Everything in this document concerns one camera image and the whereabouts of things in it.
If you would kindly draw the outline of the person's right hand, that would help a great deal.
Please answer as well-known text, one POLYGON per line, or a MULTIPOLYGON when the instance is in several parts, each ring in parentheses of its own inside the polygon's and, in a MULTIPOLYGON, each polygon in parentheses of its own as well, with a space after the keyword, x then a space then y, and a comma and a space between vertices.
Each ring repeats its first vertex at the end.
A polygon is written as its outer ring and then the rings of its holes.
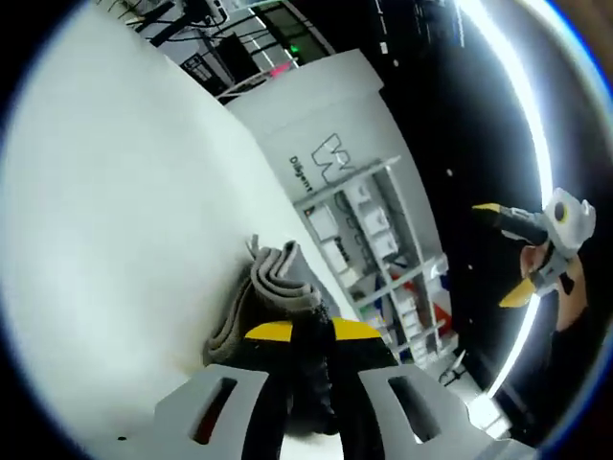
MULTIPOLYGON (((548 245, 526 245, 520 251, 521 276, 526 278, 543 264, 548 245)), ((556 279, 558 307, 556 331, 562 332, 572 326, 588 306, 583 265, 579 254, 575 255, 566 270, 556 279)))

